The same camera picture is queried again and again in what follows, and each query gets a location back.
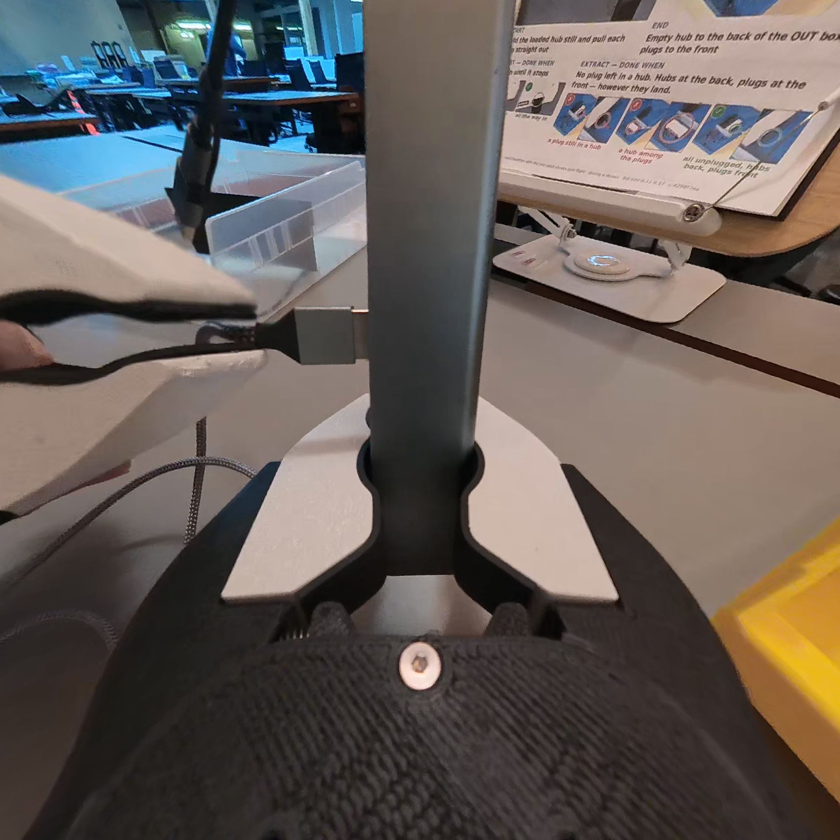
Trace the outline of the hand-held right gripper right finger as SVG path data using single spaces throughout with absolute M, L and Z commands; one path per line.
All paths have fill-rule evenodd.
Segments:
M 458 502 L 453 573 L 488 613 L 505 603 L 614 605 L 618 592 L 564 466 L 535 434 L 482 397 Z

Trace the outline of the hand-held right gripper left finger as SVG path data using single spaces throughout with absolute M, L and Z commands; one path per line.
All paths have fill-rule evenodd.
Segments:
M 358 397 L 287 451 L 224 584 L 225 603 L 361 607 L 379 593 L 374 496 L 359 466 L 370 401 Z

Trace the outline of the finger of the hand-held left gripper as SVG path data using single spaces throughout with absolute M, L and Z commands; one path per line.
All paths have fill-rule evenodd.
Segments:
M 45 326 L 104 313 L 145 322 L 249 320 L 254 295 L 140 227 L 1 178 L 1 319 Z
M 267 363 L 267 352 L 130 364 L 94 381 L 2 384 L 1 510 L 23 517 L 194 425 Z

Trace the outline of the grey usb hub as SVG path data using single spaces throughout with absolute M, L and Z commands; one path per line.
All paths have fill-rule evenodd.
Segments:
M 391 576 L 452 569 L 515 14 L 364 3 L 370 463 Z

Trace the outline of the person's left hand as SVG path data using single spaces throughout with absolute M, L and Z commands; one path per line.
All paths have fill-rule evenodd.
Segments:
M 1 321 L 1 372 L 25 371 L 54 363 L 44 344 L 25 327 Z

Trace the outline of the clear plastic tray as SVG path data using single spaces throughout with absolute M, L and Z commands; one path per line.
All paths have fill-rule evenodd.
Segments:
M 56 194 L 185 248 L 166 192 L 179 157 Z M 257 318 L 267 319 L 366 246 L 365 188 L 363 156 L 223 153 L 199 256 L 251 292 Z

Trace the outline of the wooden office desk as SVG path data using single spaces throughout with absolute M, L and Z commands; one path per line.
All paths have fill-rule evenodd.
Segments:
M 227 104 L 247 121 L 285 119 L 287 112 L 304 112 L 311 121 L 308 145 L 322 154 L 365 154 L 364 105 L 348 91 L 227 92 Z

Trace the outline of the yellow plastic bin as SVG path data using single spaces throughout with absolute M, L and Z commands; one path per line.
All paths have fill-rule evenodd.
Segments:
M 712 617 L 752 704 L 839 799 L 839 522 Z

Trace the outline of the printed instruction sheet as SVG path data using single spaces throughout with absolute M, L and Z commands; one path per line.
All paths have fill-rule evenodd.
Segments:
M 782 217 L 838 84 L 838 1 L 518 2 L 501 167 Z

